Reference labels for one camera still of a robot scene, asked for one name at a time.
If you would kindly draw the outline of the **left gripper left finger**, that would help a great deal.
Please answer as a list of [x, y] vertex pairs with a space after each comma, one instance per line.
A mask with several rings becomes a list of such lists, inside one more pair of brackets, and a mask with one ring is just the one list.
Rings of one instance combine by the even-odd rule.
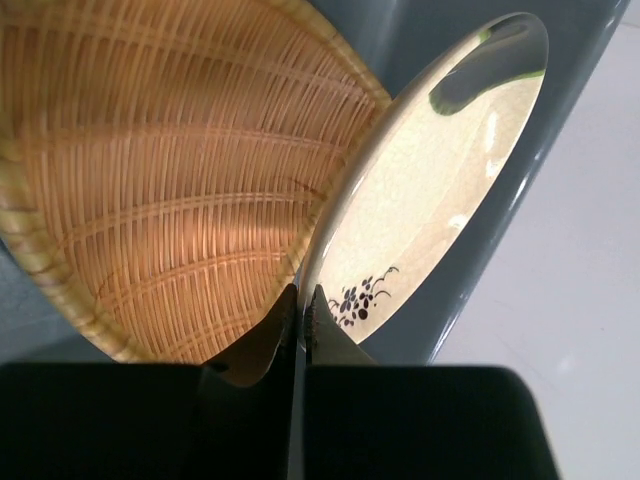
[[5, 479], [282, 479], [298, 292], [200, 365], [12, 363], [1, 369]]

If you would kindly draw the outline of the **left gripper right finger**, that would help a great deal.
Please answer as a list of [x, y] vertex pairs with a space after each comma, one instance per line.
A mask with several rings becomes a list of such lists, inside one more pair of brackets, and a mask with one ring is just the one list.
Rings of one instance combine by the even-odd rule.
[[534, 397], [495, 366], [380, 366], [333, 320], [304, 312], [307, 479], [557, 479]]

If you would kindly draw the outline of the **cream ceramic plate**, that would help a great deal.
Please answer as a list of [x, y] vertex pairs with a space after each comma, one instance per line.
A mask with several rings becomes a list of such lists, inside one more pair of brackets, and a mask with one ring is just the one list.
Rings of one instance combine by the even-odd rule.
[[543, 22], [517, 12], [452, 45], [393, 99], [331, 189], [300, 276], [354, 342], [434, 271], [506, 165], [539, 97]]

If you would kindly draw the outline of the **woven bamboo fan-shaped basket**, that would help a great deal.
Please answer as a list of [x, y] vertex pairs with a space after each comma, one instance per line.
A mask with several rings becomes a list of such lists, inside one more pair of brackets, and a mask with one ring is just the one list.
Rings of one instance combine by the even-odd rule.
[[111, 358], [204, 362], [293, 280], [389, 104], [306, 1], [5, 1], [2, 240]]

